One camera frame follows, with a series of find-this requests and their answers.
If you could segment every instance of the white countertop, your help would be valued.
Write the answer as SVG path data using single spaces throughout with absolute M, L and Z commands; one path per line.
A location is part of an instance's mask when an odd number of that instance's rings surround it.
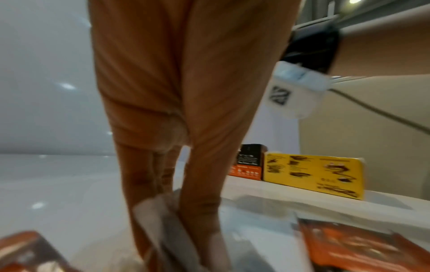
M 430 250 L 429 201 L 373 191 L 358 201 L 238 177 L 222 197 L 223 231 L 249 240 L 275 271 L 309 268 L 295 214 L 396 231 Z M 86 272 L 134 252 L 115 157 L 0 155 L 0 218 L 0 236 L 37 230 Z

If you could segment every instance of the black cable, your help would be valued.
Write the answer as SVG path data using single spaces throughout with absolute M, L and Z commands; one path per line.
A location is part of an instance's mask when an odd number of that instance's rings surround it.
M 340 96 L 348 99 L 349 101 L 352 101 L 352 102 L 354 102 L 354 103 L 362 106 L 363 108 L 365 108 L 367 110 L 370 110 L 371 112 L 377 113 L 377 114 L 382 115 L 382 116 L 384 116 L 384 117 L 386 117 L 388 119 L 391 119 L 393 121 L 399 122 L 399 123 L 401 123 L 403 125 L 406 125 L 406 126 L 411 127 L 413 129 L 419 130 L 419 131 L 421 131 L 421 132 L 423 132 L 423 133 L 425 133 L 427 135 L 430 135 L 430 128 L 428 128 L 428 127 L 425 127 L 423 125 L 420 125 L 420 124 L 417 124 L 415 122 L 409 121 L 409 120 L 404 119 L 402 117 L 399 117 L 397 115 L 394 115 L 394 114 L 385 112 L 383 110 L 380 110 L 378 108 L 375 108 L 373 106 L 370 106 L 369 104 L 366 104 L 363 101 L 358 100 L 355 97 L 352 97 L 352 96 L 350 96 L 348 94 L 345 94 L 344 92 L 342 92 L 340 90 L 336 90 L 336 89 L 328 89 L 328 90 L 331 91 L 331 92 L 333 92 L 333 93 L 335 93 L 335 94 L 337 94 L 337 95 L 340 95 Z

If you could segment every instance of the yellow box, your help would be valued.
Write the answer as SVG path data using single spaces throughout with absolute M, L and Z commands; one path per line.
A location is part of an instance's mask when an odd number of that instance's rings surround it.
M 360 159 L 268 152 L 264 181 L 362 200 L 363 169 Z

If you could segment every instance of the logo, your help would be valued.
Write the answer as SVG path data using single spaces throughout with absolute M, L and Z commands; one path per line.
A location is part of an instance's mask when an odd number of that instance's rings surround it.
M 278 86 L 273 86 L 272 91 L 270 92 L 269 99 L 273 102 L 284 106 L 290 97 L 291 91 L 280 88 Z

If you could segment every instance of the wrinkled skin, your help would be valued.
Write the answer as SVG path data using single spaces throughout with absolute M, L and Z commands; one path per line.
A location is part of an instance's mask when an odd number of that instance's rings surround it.
M 90 0 L 97 84 L 129 210 L 172 190 L 191 146 L 179 216 L 211 271 L 229 268 L 219 234 L 224 179 L 300 0 Z M 150 243 L 130 217 L 144 256 Z M 150 270 L 157 271 L 157 258 Z

